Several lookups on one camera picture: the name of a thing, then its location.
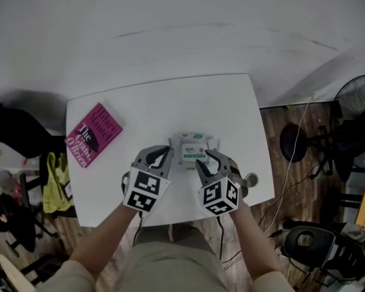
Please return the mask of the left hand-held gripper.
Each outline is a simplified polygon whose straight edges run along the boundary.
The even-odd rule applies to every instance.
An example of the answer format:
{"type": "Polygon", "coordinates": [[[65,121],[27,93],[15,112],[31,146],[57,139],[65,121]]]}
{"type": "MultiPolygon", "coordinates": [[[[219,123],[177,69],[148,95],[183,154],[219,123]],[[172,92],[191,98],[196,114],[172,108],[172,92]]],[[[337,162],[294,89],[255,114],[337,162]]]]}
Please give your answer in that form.
{"type": "Polygon", "coordinates": [[[142,149],[122,177],[123,204],[150,213],[169,188],[174,149],[154,145],[142,149]]]}

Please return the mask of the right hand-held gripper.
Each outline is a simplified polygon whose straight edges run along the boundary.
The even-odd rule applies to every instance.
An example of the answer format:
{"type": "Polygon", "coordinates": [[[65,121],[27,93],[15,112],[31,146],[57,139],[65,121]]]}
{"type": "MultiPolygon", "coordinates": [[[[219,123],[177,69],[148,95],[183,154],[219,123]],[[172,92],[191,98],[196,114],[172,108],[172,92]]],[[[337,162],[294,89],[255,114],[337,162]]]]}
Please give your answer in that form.
{"type": "Polygon", "coordinates": [[[228,156],[217,150],[206,150],[206,153],[218,163],[218,169],[212,174],[204,162],[195,161],[202,185],[197,192],[200,206],[214,216],[233,212],[238,209],[240,197],[247,196],[247,180],[228,156]]]}

